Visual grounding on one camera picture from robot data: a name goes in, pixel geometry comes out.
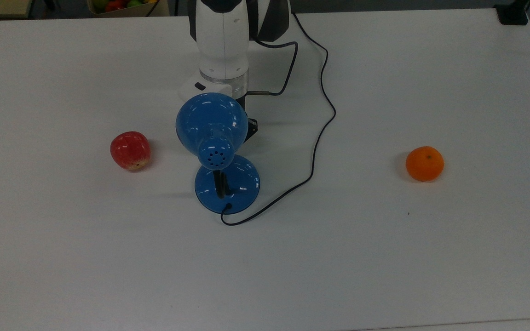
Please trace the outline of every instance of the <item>black cable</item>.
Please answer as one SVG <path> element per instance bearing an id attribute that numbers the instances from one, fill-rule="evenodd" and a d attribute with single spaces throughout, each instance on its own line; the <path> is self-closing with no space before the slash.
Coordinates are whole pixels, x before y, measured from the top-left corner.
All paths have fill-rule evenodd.
<path id="1" fill-rule="evenodd" d="M 156 8 L 156 5 L 158 5 L 158 3 L 160 2 L 160 0 L 156 0 L 153 8 L 151 8 L 151 10 L 149 11 L 149 13 L 147 13 L 147 16 L 145 17 L 149 17 L 152 13 L 153 13 L 153 10 Z"/>
<path id="2" fill-rule="evenodd" d="M 290 81 L 290 76 L 292 75 L 292 69 L 294 69 L 294 63 L 296 62 L 296 57 L 298 55 L 298 43 L 295 41 L 288 42 L 286 44 L 281 45 L 269 45 L 261 42 L 261 40 L 258 40 L 257 38 L 253 38 L 255 42 L 263 47 L 267 48 L 284 48 L 288 46 L 295 46 L 294 49 L 294 57 L 292 58 L 292 63 L 290 64 L 290 69 L 288 70 L 288 75 L 286 76 L 286 82 L 283 84 L 282 90 L 279 92 L 269 92 L 269 91 L 249 91 L 247 92 L 247 96 L 280 96 L 285 90 L 286 86 L 288 86 L 288 82 Z"/>
<path id="3" fill-rule="evenodd" d="M 305 183 L 307 183 L 312 178 L 312 176 L 314 176 L 314 165 L 315 165 L 315 161 L 316 161 L 316 150 L 318 149 L 318 143 L 320 142 L 320 138 L 322 137 L 322 134 L 324 133 L 324 130 L 326 130 L 326 127 L 330 124 L 330 122 L 332 122 L 334 120 L 334 118 L 337 115 L 337 109 L 334 107 L 333 103 L 330 101 L 330 99 L 326 95 L 326 91 L 324 90 L 324 83 L 323 83 L 324 69 L 326 68 L 326 63 L 328 63 L 328 50 L 326 48 L 324 48 L 324 46 L 322 46 L 321 44 L 318 44 L 318 42 L 313 40 L 307 34 L 307 32 L 304 30 L 304 27 L 301 25 L 300 20 L 298 19 L 298 16 L 296 15 L 296 13 L 292 12 L 292 15 L 294 15 L 294 17 L 296 18 L 296 22 L 298 23 L 298 26 L 300 27 L 301 31 L 304 33 L 305 37 L 308 38 L 308 40 L 310 40 L 311 42 L 315 43 L 318 47 L 322 48 L 324 50 L 324 52 L 326 52 L 326 57 L 324 58 L 324 64 L 322 65 L 322 69 L 320 70 L 320 89 L 322 90 L 322 94 L 324 95 L 324 98 L 326 99 L 326 101 L 328 102 L 330 107 L 333 109 L 333 116 L 328 120 L 328 122 L 326 122 L 326 124 L 324 124 L 324 126 L 322 127 L 322 130 L 320 130 L 320 133 L 318 134 L 318 138 L 316 139 L 316 144 L 314 145 L 314 151 L 312 152 L 312 164 L 311 164 L 311 169 L 310 169 L 310 175 L 308 176 L 308 178 L 305 179 L 300 184 L 297 184 L 296 186 L 294 186 L 294 187 L 290 188 L 289 190 L 285 191 L 282 195 L 277 197 L 277 199 L 275 199 L 274 201 L 270 202 L 269 205 L 266 205 L 265 207 L 263 207 L 258 212 L 255 212 L 253 215 L 251 215 L 251 216 L 249 216 L 249 217 L 247 217 L 244 220 L 241 220 L 239 222 L 228 223 L 228 222 L 225 221 L 225 219 L 224 219 L 225 212 L 228 209 L 232 208 L 232 205 L 230 203 L 227 203 L 225 208 L 220 213 L 220 220 L 222 221 L 223 224 L 226 224 L 227 226 L 237 226 L 237 225 L 246 223 L 246 222 L 252 220 L 253 218 L 261 215 L 262 212 L 264 212 L 267 209 L 269 209 L 269 207 L 271 207 L 272 205 L 275 205 L 275 203 L 277 203 L 278 201 L 283 199 L 286 195 L 288 195 L 289 193 L 293 192 L 294 190 L 296 190 L 300 186 L 303 186 Z"/>

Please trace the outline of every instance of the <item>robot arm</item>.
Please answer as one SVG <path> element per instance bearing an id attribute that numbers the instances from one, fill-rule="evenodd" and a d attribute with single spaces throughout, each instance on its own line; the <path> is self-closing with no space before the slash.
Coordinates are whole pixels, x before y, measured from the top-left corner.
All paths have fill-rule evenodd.
<path id="1" fill-rule="evenodd" d="M 188 9 L 200 65 L 179 96 L 187 101 L 218 92 L 242 98 L 248 89 L 248 42 L 274 41 L 286 32 L 288 0 L 190 0 Z"/>

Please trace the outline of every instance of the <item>apple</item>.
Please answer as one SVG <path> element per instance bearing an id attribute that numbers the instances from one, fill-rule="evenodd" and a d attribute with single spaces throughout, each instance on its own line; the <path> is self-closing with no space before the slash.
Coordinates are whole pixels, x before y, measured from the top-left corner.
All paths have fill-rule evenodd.
<path id="1" fill-rule="evenodd" d="M 130 7 L 134 7 L 134 6 L 140 6 L 141 4 L 143 4 L 143 3 L 140 2 L 139 0 L 130 0 L 130 2 L 128 2 L 126 7 L 130 8 Z"/>
<path id="2" fill-rule="evenodd" d="M 97 9 L 98 13 L 104 12 L 109 0 L 92 0 L 93 7 Z"/>
<path id="3" fill-rule="evenodd" d="M 144 167 L 151 159 L 151 147 L 147 138 L 136 131 L 124 132 L 112 140 L 109 146 L 112 159 L 126 170 Z"/>

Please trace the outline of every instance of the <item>white table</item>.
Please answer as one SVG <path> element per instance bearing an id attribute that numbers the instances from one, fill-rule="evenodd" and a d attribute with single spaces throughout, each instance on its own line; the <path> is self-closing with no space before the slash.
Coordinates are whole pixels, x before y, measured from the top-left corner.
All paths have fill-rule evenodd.
<path id="1" fill-rule="evenodd" d="M 0 331 L 353 330 L 530 318 L 530 25 L 490 9 L 301 15 L 339 115 L 307 186 L 237 228 L 175 136 L 185 17 L 0 22 Z M 262 189 L 307 176 L 330 109 L 292 22 L 292 80 L 250 97 Z M 252 90 L 292 50 L 251 46 Z M 144 171 L 109 156 L 153 145 Z M 434 183 L 403 158 L 439 149 Z M 241 216 L 231 216 L 230 222 Z"/>

